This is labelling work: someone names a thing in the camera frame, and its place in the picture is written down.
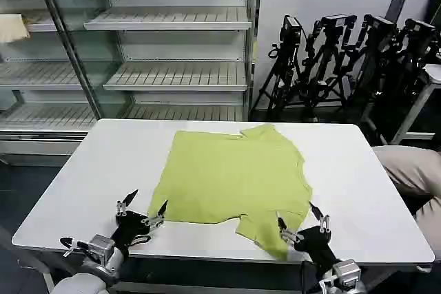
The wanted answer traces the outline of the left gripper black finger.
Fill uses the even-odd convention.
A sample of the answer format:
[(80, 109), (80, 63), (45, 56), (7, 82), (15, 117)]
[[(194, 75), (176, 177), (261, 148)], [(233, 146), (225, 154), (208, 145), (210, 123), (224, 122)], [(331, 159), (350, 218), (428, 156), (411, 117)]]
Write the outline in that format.
[(122, 201), (118, 200), (116, 202), (116, 217), (124, 217), (127, 215), (127, 208), (132, 203), (133, 199), (138, 193), (138, 189), (129, 193)]
[(148, 216), (147, 218), (143, 219), (143, 225), (145, 227), (148, 227), (149, 229), (155, 229), (161, 226), (165, 220), (165, 212), (166, 212), (167, 204), (168, 201), (166, 200), (155, 216), (152, 217)]

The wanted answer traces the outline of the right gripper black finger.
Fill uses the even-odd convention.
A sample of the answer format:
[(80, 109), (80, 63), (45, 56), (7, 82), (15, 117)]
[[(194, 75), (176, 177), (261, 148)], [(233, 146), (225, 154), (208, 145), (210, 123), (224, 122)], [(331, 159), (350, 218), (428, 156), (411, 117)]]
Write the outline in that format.
[(281, 217), (277, 217), (277, 221), (278, 221), (280, 237), (285, 242), (300, 242), (304, 240), (304, 236), (289, 229), (285, 221)]
[(309, 203), (311, 212), (314, 214), (317, 221), (319, 221), (319, 232), (329, 233), (330, 232), (330, 217), (329, 215), (324, 215), (322, 211), (314, 205), (312, 202)]

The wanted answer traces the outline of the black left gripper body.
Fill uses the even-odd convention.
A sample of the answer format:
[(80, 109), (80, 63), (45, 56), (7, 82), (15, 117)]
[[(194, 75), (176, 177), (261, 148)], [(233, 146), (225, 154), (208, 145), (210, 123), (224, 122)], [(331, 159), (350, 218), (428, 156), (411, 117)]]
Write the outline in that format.
[(143, 225), (145, 218), (144, 215), (133, 211), (127, 211), (124, 217), (115, 216), (117, 228), (110, 238), (123, 257), (129, 256), (130, 247), (147, 243), (152, 239), (150, 229)]

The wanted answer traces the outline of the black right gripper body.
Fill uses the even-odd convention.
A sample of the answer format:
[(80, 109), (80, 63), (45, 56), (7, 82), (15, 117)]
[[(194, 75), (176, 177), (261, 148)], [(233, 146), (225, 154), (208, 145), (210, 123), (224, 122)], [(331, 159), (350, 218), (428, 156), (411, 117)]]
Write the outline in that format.
[(310, 227), (298, 232), (302, 239), (294, 243), (294, 249), (307, 253), (319, 271), (328, 271), (340, 260), (329, 247), (330, 232), (321, 232), (319, 226)]

